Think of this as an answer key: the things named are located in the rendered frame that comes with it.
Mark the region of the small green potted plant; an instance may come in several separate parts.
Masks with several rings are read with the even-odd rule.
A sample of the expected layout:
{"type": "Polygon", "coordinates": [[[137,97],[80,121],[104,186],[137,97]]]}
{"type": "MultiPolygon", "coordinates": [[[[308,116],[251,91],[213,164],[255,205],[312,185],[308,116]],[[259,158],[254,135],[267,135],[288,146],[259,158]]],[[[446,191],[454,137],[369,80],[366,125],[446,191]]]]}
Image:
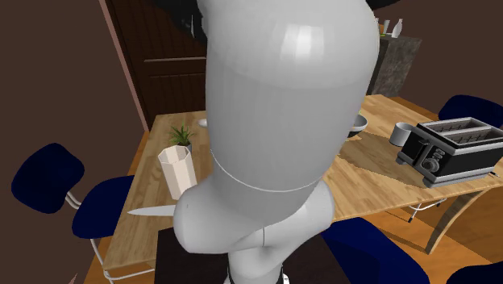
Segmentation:
{"type": "Polygon", "coordinates": [[[190,152],[192,152],[192,144],[190,138],[193,133],[184,124],[180,128],[171,127],[170,131],[170,142],[173,145],[185,146],[190,152]]]}

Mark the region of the beige octagonal vase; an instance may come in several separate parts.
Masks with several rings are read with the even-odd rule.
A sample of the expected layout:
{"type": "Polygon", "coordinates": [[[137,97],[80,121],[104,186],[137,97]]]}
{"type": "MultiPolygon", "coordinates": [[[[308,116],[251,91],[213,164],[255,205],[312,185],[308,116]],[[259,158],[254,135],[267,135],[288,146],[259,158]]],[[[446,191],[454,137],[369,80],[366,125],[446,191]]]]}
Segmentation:
{"type": "Polygon", "coordinates": [[[188,188],[197,185],[192,155],[187,147],[165,148],[158,159],[172,199],[178,200],[188,188]]]}

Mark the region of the grey bowl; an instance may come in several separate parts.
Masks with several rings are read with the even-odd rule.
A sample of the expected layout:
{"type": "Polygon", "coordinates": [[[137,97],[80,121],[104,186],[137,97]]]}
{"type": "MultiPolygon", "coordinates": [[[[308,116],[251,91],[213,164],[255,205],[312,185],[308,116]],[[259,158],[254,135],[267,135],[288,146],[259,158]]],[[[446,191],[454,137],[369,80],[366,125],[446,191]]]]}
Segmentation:
{"type": "Polygon", "coordinates": [[[348,138],[351,138],[355,135],[357,135],[358,133],[362,132],[368,125],[368,120],[362,116],[362,115],[357,115],[356,119],[355,119],[355,122],[348,134],[348,138]]]}

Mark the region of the dark brown door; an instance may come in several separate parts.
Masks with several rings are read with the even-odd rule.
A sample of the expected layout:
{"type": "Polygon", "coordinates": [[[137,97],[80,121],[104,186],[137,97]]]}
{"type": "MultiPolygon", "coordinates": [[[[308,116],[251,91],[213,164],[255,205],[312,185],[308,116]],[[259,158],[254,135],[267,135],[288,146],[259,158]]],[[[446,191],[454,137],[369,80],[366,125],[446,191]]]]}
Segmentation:
{"type": "Polygon", "coordinates": [[[197,0],[100,0],[148,128],[206,109],[206,38],[197,0]]]}

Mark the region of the silver knife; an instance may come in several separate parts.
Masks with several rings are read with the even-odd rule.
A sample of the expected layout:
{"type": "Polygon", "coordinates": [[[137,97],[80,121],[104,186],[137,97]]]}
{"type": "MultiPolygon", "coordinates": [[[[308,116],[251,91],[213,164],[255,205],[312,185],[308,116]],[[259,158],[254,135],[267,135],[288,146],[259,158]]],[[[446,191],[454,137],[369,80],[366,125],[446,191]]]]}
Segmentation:
{"type": "Polygon", "coordinates": [[[172,217],[174,215],[175,205],[163,205],[156,207],[143,207],[128,211],[130,215],[140,216],[165,216],[172,217]]]}

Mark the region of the wooden table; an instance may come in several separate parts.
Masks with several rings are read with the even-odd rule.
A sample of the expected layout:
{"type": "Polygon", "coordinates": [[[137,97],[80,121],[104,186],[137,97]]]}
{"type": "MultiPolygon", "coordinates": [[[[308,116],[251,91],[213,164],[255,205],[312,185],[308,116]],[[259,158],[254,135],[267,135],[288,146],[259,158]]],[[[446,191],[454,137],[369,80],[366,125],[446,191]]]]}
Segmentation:
{"type": "MultiPolygon", "coordinates": [[[[503,260],[503,159],[496,171],[473,181],[427,188],[422,175],[396,162],[389,143],[394,124],[416,124],[431,113],[402,98],[370,95],[362,113],[368,126],[349,139],[324,175],[335,198],[335,221],[362,217],[438,277],[466,265],[503,260]]],[[[158,232],[169,217],[134,216],[140,207],[173,203],[158,154],[168,146],[171,126],[186,124],[193,133],[193,166],[198,179],[212,171],[209,136],[197,121],[204,111],[157,115],[135,155],[131,184],[118,225],[103,259],[117,272],[153,265],[158,232]]]]}

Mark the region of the dark robot stand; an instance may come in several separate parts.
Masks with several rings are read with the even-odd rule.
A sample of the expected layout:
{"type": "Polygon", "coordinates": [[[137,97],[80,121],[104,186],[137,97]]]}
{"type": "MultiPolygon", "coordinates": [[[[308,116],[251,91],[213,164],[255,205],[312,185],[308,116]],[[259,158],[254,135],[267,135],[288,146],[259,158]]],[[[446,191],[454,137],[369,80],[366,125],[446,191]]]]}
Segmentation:
{"type": "MultiPolygon", "coordinates": [[[[155,284],[223,284],[227,267],[226,254],[188,253],[171,228],[158,232],[155,284]]],[[[320,235],[297,248],[283,267],[289,284],[351,284],[320,235]]]]}

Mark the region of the grey mug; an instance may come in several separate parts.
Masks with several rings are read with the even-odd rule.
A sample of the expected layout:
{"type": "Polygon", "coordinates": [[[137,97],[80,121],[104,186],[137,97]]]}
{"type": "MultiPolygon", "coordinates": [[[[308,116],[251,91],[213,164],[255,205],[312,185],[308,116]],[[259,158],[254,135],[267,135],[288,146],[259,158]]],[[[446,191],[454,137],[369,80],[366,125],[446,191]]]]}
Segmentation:
{"type": "Polygon", "coordinates": [[[389,138],[389,142],[397,147],[403,147],[413,129],[414,126],[411,124],[403,122],[396,123],[392,135],[389,138]]]}

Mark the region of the grey stone cabinet with bottles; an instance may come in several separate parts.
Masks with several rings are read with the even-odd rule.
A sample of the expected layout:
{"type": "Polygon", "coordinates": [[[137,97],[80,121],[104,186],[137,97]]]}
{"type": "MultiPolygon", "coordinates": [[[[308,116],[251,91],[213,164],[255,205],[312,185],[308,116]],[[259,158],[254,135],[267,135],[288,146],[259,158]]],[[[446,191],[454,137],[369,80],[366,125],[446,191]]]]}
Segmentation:
{"type": "Polygon", "coordinates": [[[401,35],[403,19],[398,19],[391,33],[386,33],[388,24],[385,20],[376,67],[366,95],[398,96],[422,42],[419,38],[401,35]]]}

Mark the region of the black toaster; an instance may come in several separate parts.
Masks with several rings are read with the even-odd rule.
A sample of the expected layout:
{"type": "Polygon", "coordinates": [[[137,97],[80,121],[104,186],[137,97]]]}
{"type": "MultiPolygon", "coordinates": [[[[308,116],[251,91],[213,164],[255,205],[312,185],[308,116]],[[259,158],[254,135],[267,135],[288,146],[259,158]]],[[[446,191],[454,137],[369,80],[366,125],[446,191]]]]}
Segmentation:
{"type": "Polygon", "coordinates": [[[418,123],[397,154],[438,187],[483,178],[503,157],[503,130],[472,117],[418,123]]]}

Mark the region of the blue chair with white frame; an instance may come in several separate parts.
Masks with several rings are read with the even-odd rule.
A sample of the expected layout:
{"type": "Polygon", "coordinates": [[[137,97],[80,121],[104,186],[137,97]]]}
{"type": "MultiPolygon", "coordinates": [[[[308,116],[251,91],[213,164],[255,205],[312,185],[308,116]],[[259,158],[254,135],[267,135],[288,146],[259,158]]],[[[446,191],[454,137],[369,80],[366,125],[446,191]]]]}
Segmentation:
{"type": "Polygon", "coordinates": [[[503,106],[484,98],[457,94],[447,100],[438,117],[440,120],[472,117],[500,128],[503,126],[503,106]]]}
{"type": "Polygon", "coordinates": [[[503,261],[458,269],[447,279],[446,284],[503,284],[503,261]]]}
{"type": "Polygon", "coordinates": [[[70,190],[84,173],[85,166],[77,157],[61,144],[51,143],[22,163],[11,191],[21,203],[45,214],[59,211],[65,203],[76,209],[73,234],[90,240],[98,261],[103,262],[95,240],[114,234],[134,177],[100,182],[80,202],[70,190]]]}
{"type": "Polygon", "coordinates": [[[334,222],[321,236],[351,284],[430,284],[423,268],[365,219],[334,222]]]}

